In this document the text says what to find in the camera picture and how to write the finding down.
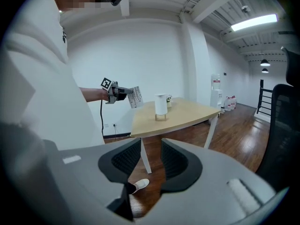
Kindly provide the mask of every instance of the ceiling beam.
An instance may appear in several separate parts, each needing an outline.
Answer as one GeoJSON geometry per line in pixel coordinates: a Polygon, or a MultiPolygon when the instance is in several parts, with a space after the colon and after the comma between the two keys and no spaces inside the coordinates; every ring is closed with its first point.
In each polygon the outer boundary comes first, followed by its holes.
{"type": "Polygon", "coordinates": [[[261,45],[254,45],[249,47],[241,47],[238,49],[238,53],[247,54],[247,53],[258,53],[258,52],[265,53],[268,51],[280,51],[282,46],[289,51],[293,51],[297,53],[300,51],[300,46],[297,44],[273,43],[273,44],[261,44],[261,45]]]}
{"type": "Polygon", "coordinates": [[[261,24],[245,29],[241,29],[238,31],[232,31],[223,35],[223,41],[225,43],[230,43],[242,38],[247,38],[251,36],[256,36],[255,33],[270,33],[270,32],[279,32],[279,31],[294,31],[292,25],[285,20],[281,20],[278,22],[271,22],[266,24],[261,24]]]}
{"type": "Polygon", "coordinates": [[[191,16],[195,23],[201,22],[209,14],[230,0],[200,0],[193,8],[191,16]]]}
{"type": "Polygon", "coordinates": [[[283,61],[287,60],[286,55],[250,55],[245,57],[246,61],[255,61],[255,60],[262,60],[262,59],[283,60],[283,61]]]}
{"type": "Polygon", "coordinates": [[[122,0],[120,2],[121,13],[123,17],[128,17],[129,13],[129,0],[122,0]]]}

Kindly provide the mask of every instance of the ceiling light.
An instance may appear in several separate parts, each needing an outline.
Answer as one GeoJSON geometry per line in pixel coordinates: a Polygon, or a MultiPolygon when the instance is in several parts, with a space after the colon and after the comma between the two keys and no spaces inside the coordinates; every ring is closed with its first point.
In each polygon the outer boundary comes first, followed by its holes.
{"type": "Polygon", "coordinates": [[[270,66],[270,63],[268,62],[268,60],[263,59],[261,62],[261,66],[267,67],[267,66],[270,66]]]}
{"type": "Polygon", "coordinates": [[[231,28],[233,31],[237,31],[243,28],[248,28],[264,23],[273,23],[277,22],[277,16],[276,14],[271,14],[271,15],[266,15],[266,16],[261,16],[261,17],[256,17],[252,18],[243,22],[240,22],[238,24],[232,25],[231,28]]]}

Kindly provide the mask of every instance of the wooden floor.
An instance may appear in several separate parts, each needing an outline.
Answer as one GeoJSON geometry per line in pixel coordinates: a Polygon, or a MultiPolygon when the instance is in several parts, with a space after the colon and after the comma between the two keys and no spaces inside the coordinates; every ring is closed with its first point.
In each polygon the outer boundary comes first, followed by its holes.
{"type": "MultiPolygon", "coordinates": [[[[231,156],[253,172],[257,170],[264,155],[270,126],[269,123],[256,119],[254,112],[254,108],[237,104],[235,110],[221,114],[209,147],[231,156]]],[[[144,138],[152,174],[147,174],[140,159],[129,178],[131,183],[144,178],[150,180],[145,189],[130,195],[134,218],[145,216],[159,200],[160,186],[165,182],[165,170],[160,160],[161,139],[172,138],[203,147],[209,128],[209,124],[204,122],[168,134],[144,138]]],[[[105,140],[106,143],[113,141],[114,139],[105,140]]]]}

